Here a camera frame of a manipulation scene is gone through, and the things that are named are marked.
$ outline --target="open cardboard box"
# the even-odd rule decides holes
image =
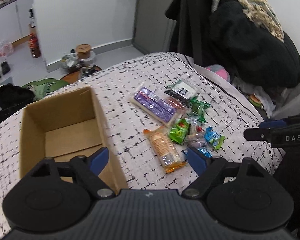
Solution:
[[[117,157],[107,142],[106,119],[90,87],[55,95],[29,104],[23,113],[20,138],[20,178],[39,161],[53,157],[69,161],[109,148],[109,162],[99,174],[116,193],[128,188]]]

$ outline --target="cabinet door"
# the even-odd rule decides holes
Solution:
[[[138,0],[133,44],[143,53],[168,51],[174,21],[164,14],[172,0]]]
[[[33,0],[17,0],[17,11],[19,14],[20,29],[22,37],[30,34],[30,13],[29,10],[32,8]]]
[[[21,38],[16,2],[13,2],[0,9],[0,42],[15,42]]]

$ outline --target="bottle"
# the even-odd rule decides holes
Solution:
[[[29,13],[30,13],[30,27],[34,28],[35,27],[35,20],[34,20],[34,15],[33,15],[33,9],[30,9]]]
[[[37,37],[34,34],[30,34],[30,39],[29,39],[29,48],[32,54],[32,57],[37,58],[41,56],[41,52],[39,49],[39,42]]]

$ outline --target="patterned tablecloth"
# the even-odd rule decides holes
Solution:
[[[130,188],[176,188],[182,191],[196,179],[196,173],[187,164],[165,174],[142,133],[144,128],[155,129],[160,123],[129,102],[141,82],[163,97],[164,86],[180,78],[199,87],[199,95],[211,104],[207,111],[208,125],[226,136],[222,148],[212,154],[233,162],[252,157],[267,171],[276,169],[282,159],[279,152],[274,152],[267,143],[247,142],[243,138],[246,128],[257,127],[262,121],[258,112],[235,88],[225,89],[216,85],[222,84],[219,77],[208,81],[176,53],[154,53],[123,62],[66,86],[55,94],[84,86],[95,89],[108,120],[109,140],[115,146]],[[10,230],[2,212],[2,200],[19,180],[21,118],[22,110],[0,124],[0,238]]]

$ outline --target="red bottle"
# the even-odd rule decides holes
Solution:
[[[37,37],[34,34],[30,34],[29,48],[30,48],[32,57],[37,58],[37,57],[41,56],[39,42],[38,42]]]

